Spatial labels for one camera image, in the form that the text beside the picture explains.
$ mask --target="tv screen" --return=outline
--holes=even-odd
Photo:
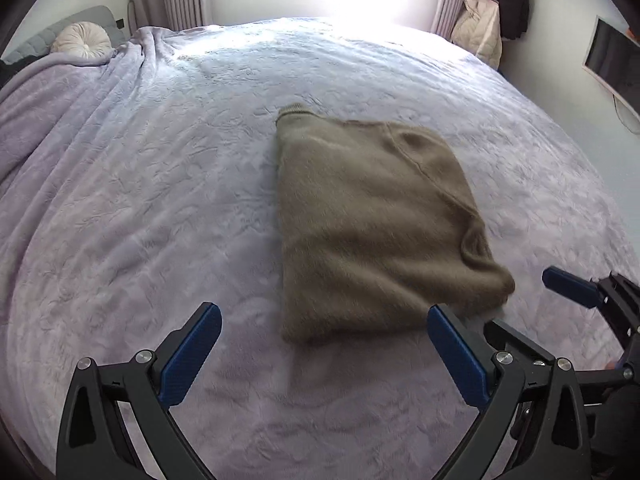
[[[640,120],[640,46],[598,20],[584,64]]]

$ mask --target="screw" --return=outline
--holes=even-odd
[[[78,361],[78,364],[76,366],[78,367],[78,370],[86,370],[89,366],[91,366],[91,358],[83,357]]]
[[[569,361],[569,359],[565,359],[564,357],[561,357],[558,359],[558,366],[560,367],[561,370],[564,370],[565,372],[571,370],[571,361]]]
[[[509,352],[498,352],[495,355],[496,360],[503,365],[510,365],[513,363],[513,356]]]
[[[148,363],[153,356],[149,350],[141,350],[136,354],[136,362],[140,364]]]

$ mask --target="blue gripper pad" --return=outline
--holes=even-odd
[[[593,308],[602,302],[598,285],[578,276],[551,266],[542,273],[542,283],[552,290],[586,308]]]
[[[222,332],[222,314],[211,303],[162,369],[158,400],[165,409],[180,404]]]
[[[427,333],[462,398],[482,410],[491,400],[484,368],[437,306],[427,314]]]

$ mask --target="textured bedspread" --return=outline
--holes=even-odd
[[[540,281],[550,264],[638,277],[617,209],[482,62],[404,28],[144,28],[108,64],[43,68],[0,103],[0,410],[50,468],[78,358],[155,348],[201,301],[222,336],[172,413],[220,480],[430,478],[471,424],[426,332],[280,339],[274,119],[291,102],[438,131],[514,275],[501,315],[578,368],[620,352]]]

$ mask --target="tan sweater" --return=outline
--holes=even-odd
[[[435,303],[464,316],[514,291],[441,137],[302,105],[276,124],[284,339],[424,329]]]

